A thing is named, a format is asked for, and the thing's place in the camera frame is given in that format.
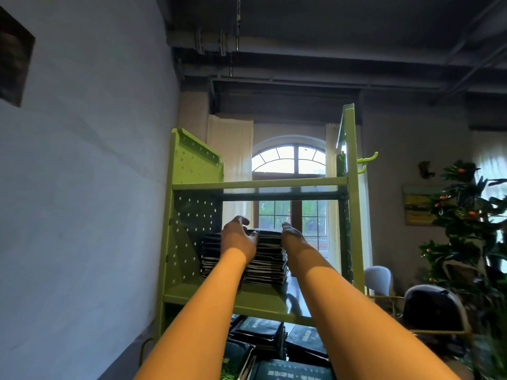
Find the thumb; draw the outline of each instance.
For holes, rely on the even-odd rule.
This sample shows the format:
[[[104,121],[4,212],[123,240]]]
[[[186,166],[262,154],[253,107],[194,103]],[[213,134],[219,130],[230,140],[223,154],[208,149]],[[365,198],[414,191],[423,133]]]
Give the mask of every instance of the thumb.
[[[250,240],[255,241],[255,243],[257,244],[257,241],[259,240],[259,232],[254,230],[248,237],[250,238]]]

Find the dark ceiling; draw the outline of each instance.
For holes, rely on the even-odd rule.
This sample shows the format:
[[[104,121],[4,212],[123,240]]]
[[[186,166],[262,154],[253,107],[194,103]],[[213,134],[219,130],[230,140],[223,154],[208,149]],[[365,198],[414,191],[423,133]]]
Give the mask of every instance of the dark ceiling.
[[[213,96],[249,85],[423,91],[432,103],[507,96],[507,0],[240,0],[237,41],[237,0],[166,1],[179,76]]]

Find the window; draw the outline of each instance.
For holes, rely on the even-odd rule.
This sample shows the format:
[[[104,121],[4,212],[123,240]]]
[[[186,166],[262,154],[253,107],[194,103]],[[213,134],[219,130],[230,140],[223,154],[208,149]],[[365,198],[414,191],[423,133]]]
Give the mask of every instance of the window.
[[[326,154],[294,144],[263,150],[252,158],[254,180],[325,177]],[[326,201],[260,201],[254,205],[253,224],[281,230],[284,222],[299,229],[307,241],[327,259]]]

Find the shelf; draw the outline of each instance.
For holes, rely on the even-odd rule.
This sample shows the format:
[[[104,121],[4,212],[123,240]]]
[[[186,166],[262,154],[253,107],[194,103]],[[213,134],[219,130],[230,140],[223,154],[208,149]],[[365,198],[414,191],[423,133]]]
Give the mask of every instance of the shelf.
[[[173,184],[172,190],[206,191],[222,201],[337,200],[347,194],[347,178],[257,180]]]
[[[181,283],[166,289],[164,302],[184,305],[199,288],[200,283]],[[313,326],[296,278],[287,277],[283,286],[242,284],[236,295],[234,313]]]

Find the person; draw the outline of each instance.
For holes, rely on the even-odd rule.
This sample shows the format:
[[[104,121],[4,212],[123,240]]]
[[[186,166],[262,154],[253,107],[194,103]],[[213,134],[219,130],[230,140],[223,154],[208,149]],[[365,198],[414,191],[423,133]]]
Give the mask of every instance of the person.
[[[237,216],[222,230],[220,259],[171,323],[134,380],[218,380],[234,307],[258,234]],[[288,267],[341,380],[459,379],[412,333],[348,283],[303,235],[283,224]]]

